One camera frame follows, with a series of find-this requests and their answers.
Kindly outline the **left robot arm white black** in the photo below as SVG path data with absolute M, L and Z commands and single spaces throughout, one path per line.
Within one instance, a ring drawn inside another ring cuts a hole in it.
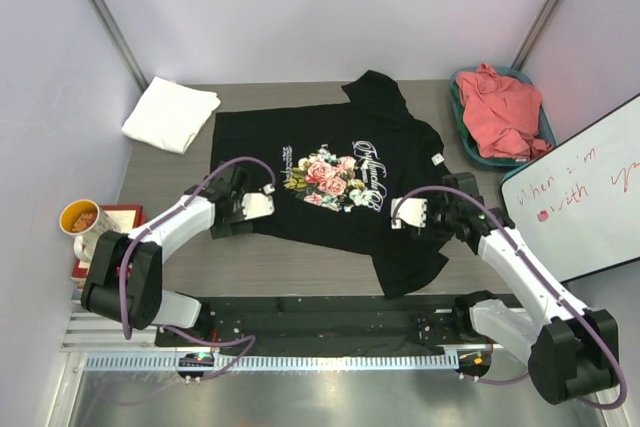
M 231 231 L 242 218 L 250 184 L 240 166 L 218 170 L 205 187 L 195 185 L 167 211 L 128 233 L 99 237 L 85 281 L 81 306 L 121 322 L 126 335 L 151 325 L 178 328 L 190 345 L 205 344 L 212 320 L 194 297 L 163 288 L 163 264 L 192 237 L 210 229 Z

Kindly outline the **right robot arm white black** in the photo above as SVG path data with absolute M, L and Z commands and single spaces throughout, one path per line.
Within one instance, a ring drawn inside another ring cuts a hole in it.
M 628 386 L 619 362 L 618 325 L 569 292 L 527 246 L 511 219 L 489 209 L 470 173 L 444 185 L 418 187 L 391 203 L 391 225 L 413 235 L 434 227 L 467 244 L 507 283 L 524 312 L 493 294 L 468 294 L 456 302 L 451 327 L 465 342 L 497 342 L 527 367 L 549 404 L 578 400 L 602 411 L 624 405 Z

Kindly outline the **black floral t shirt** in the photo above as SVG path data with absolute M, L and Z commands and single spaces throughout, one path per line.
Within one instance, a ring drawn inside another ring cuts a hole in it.
M 448 259 L 435 235 L 391 226 L 391 202 L 448 174 L 444 143 L 409 112 L 398 84 L 372 70 L 343 86 L 347 102 L 218 113 L 211 167 L 248 163 L 253 189 L 275 185 L 274 214 L 255 232 L 371 257 L 388 298 L 431 283 Z

